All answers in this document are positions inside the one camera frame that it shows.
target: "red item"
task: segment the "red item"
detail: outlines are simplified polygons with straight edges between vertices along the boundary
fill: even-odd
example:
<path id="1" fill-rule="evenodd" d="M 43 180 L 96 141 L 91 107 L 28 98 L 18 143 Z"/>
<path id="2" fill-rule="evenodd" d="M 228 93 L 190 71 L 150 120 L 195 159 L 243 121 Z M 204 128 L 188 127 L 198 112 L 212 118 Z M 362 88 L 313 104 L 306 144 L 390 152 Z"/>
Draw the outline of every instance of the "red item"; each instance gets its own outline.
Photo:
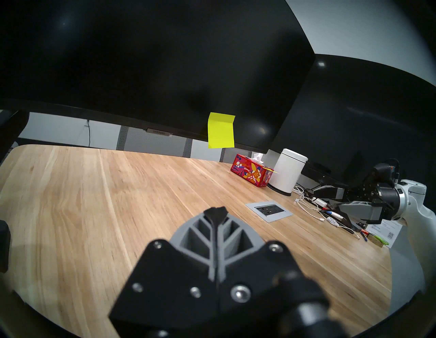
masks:
<path id="1" fill-rule="evenodd" d="M 273 174 L 271 170 L 271 168 L 264 167 L 240 154 L 236 155 L 230 169 L 231 172 L 253 183 L 256 187 L 265 187 L 268 184 L 269 178 Z"/>

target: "white canister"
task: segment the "white canister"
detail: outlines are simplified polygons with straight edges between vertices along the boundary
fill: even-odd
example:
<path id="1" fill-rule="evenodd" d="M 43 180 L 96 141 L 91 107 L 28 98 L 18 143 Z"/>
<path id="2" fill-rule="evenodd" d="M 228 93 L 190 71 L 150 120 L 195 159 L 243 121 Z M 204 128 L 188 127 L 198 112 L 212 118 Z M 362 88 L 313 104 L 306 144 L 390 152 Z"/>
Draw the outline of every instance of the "white canister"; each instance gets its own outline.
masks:
<path id="1" fill-rule="evenodd" d="M 307 162 L 307 157 L 289 149 L 283 149 L 269 179 L 268 186 L 273 190 L 290 196 L 298 177 Z"/>

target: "cable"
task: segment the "cable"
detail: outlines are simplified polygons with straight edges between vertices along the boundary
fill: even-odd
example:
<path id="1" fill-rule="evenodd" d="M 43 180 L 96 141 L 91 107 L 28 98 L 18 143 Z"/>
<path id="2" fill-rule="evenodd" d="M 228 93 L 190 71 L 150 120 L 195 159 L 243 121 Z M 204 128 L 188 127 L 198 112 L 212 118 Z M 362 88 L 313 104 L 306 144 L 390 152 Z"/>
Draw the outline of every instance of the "cable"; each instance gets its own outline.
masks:
<path id="1" fill-rule="evenodd" d="M 388 158 L 384 160 L 384 163 L 394 161 L 397 165 L 395 165 L 395 172 L 394 172 L 394 182 L 398 183 L 400 179 L 400 162 L 396 158 Z"/>
<path id="2" fill-rule="evenodd" d="M 297 187 L 297 188 L 303 188 L 304 189 L 304 191 L 313 191 L 314 189 L 316 189 L 316 188 L 318 188 L 319 186 L 321 186 L 321 184 L 318 184 L 317 186 L 315 186 L 315 187 L 313 187 L 312 189 L 307 189 L 307 188 L 305 188 L 305 187 L 303 187 L 300 183 L 297 183 L 299 186 L 295 186 L 295 187 Z"/>
<path id="3" fill-rule="evenodd" d="M 90 148 L 90 146 L 91 146 L 91 128 L 89 127 L 89 120 L 86 120 L 86 123 L 88 124 L 88 135 L 89 135 L 88 148 Z"/>
<path id="4" fill-rule="evenodd" d="M 296 199 L 295 199 L 295 202 L 297 202 L 298 206 L 299 206 L 300 208 L 302 208 L 303 211 L 304 211 L 305 213 L 307 213 L 308 215 L 312 216 L 313 218 L 315 218 L 315 219 L 317 219 L 317 220 L 319 220 L 319 221 L 321 221 L 321 222 L 324 222 L 324 218 L 319 218 L 319 217 L 316 217 L 316 216 L 312 215 L 310 212 L 308 212 L 308 211 L 307 211 L 307 210 L 306 210 L 306 209 L 301 205 L 301 204 L 303 204 L 303 205 L 305 205 L 307 208 L 309 208 L 310 210 L 317 211 L 321 216 L 324 216 L 323 214 L 320 213 L 320 207 L 319 207 L 317 204 L 309 205 L 309 204 L 307 204 L 307 203 L 304 201 L 304 199 L 307 199 L 310 203 L 312 203 L 312 201 L 311 201 L 310 198 L 304 196 L 304 190 L 301 190 L 301 189 L 303 189 L 303 187 L 295 186 L 294 189 L 292 190 L 293 192 L 297 193 L 297 195 L 300 196 L 300 198 L 296 198 Z"/>
<path id="5" fill-rule="evenodd" d="M 327 217 L 327 221 L 330 224 L 333 224 L 337 228 L 344 228 L 347 230 L 351 230 L 353 234 L 357 237 L 357 239 L 360 239 L 359 235 L 351 228 L 348 228 L 347 226 L 344 226 L 341 222 L 339 222 L 337 219 L 334 219 L 333 217 Z"/>
<path id="6" fill-rule="evenodd" d="M 299 187 L 298 185 L 294 186 L 294 189 L 292 189 L 293 192 L 295 192 L 297 195 L 304 196 L 304 188 Z"/>

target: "wooden table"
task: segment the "wooden table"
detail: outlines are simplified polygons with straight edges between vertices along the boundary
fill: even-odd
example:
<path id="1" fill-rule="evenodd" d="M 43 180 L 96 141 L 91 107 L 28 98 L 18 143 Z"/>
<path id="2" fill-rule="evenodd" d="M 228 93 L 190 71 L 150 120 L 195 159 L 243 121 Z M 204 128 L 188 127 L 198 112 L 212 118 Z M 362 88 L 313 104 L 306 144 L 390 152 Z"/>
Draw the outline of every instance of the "wooden table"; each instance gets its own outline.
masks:
<path id="1" fill-rule="evenodd" d="M 26 145 L 0 167 L 0 219 L 12 241 L 7 283 L 81 337 L 117 337 L 108 313 L 145 246 L 225 206 L 264 240 L 285 243 L 351 335 L 384 319 L 389 250 L 305 214 L 230 164 L 79 147 Z M 293 216 L 266 223 L 245 203 L 275 200 Z"/>

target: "gray 3d-printed part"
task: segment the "gray 3d-printed part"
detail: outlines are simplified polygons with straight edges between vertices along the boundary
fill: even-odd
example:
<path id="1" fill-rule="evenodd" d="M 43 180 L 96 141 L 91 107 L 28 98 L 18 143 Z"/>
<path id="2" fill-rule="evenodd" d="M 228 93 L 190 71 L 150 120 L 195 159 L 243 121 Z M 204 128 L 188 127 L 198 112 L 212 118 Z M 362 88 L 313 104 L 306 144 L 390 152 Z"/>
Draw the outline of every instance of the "gray 3d-printed part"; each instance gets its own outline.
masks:
<path id="1" fill-rule="evenodd" d="M 170 243 L 200 269 L 208 270 L 211 281 L 222 282 L 228 266 L 259 250 L 265 242 L 251 226 L 230 214 L 215 234 L 201 213 L 179 227 Z"/>
<path id="2" fill-rule="evenodd" d="M 373 207 L 370 202 L 352 201 L 337 205 L 339 210 L 356 219 L 378 220 L 382 207 Z"/>
<path id="3" fill-rule="evenodd" d="M 266 216 L 263 213 L 261 213 L 260 210 L 257 209 L 258 207 L 263 207 L 267 205 L 277 205 L 279 208 L 283 209 L 283 211 Z M 293 213 L 291 213 L 288 209 L 284 208 L 282 205 L 278 204 L 275 201 L 248 203 L 246 204 L 246 206 L 249 207 L 251 210 L 253 210 L 260 218 L 262 218 L 265 222 L 268 223 L 278 221 L 279 219 L 293 215 Z"/>

